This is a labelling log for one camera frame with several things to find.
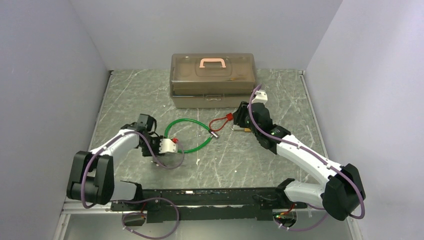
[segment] storage box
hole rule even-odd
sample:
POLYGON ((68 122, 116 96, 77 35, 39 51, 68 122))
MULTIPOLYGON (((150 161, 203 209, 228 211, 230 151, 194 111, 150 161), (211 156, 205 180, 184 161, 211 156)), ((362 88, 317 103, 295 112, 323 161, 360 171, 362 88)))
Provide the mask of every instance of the storage box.
POLYGON ((236 108, 255 84, 250 53, 172 55, 169 94, 177 108, 236 108))

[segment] white wall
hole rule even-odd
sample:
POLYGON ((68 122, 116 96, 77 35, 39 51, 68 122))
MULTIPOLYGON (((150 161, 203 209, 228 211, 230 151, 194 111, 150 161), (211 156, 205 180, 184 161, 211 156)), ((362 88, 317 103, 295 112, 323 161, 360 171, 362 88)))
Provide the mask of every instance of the white wall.
POLYGON ((108 72, 67 0, 1 1, 0 239, 53 237, 108 72))
POLYGON ((168 69, 174 53, 253 53, 305 69, 342 0, 70 0, 106 66, 168 69))
POLYGON ((424 3, 344 0, 306 70, 329 156, 359 168, 365 239, 423 239, 424 3))

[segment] pink handle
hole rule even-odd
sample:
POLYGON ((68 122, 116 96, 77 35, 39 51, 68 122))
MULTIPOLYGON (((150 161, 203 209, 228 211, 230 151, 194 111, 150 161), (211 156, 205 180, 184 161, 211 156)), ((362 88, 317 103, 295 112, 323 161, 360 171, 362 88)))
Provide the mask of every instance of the pink handle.
POLYGON ((199 68, 204 69, 205 68, 205 62, 209 62, 209 63, 221 62, 223 69, 225 69, 227 67, 227 66, 225 66, 225 61, 222 58, 203 58, 202 60, 200 60, 199 68))

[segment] marble tabletop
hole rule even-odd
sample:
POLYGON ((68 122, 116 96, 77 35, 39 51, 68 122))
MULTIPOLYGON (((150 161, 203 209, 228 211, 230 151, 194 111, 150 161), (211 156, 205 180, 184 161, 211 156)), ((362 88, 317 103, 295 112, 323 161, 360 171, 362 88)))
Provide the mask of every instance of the marble tabletop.
MULTIPOLYGON (((124 124, 148 114, 157 120, 157 132, 164 134, 169 123, 192 118, 208 125, 236 108, 180 109, 169 97, 169 70, 115 70, 112 72, 100 109, 90 148, 113 137, 124 124)), ((323 154, 312 110, 302 81, 295 69, 258 69, 257 81, 268 95, 266 107, 273 122, 292 132, 301 142, 323 154)), ((286 178, 316 183, 299 166, 263 149, 252 133, 232 131, 228 124, 220 137, 201 150, 188 153, 182 166, 163 169, 133 149, 114 162, 115 179, 137 182, 144 189, 275 187, 286 178)), ((185 149, 197 147, 210 134, 197 124, 174 125, 170 137, 176 137, 185 149)), ((181 154, 161 156, 172 165, 181 154)))

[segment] red strap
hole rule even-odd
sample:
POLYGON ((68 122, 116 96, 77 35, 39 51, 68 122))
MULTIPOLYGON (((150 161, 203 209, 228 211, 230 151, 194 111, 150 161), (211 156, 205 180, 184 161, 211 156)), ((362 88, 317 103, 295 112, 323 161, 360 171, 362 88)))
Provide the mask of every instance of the red strap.
POLYGON ((225 117, 217 118, 217 119, 214 119, 214 120, 210 121, 209 122, 209 129, 211 131, 213 131, 213 132, 218 132, 221 129, 223 129, 224 126, 225 126, 225 124, 227 124, 231 120, 233 120, 233 114, 230 112, 227 115, 225 115, 225 117), (224 122, 224 124, 220 128, 218 128, 218 129, 212 129, 212 126, 211 125, 212 125, 213 122, 218 121, 218 120, 224 120, 224 119, 226 119, 226 121, 224 122))

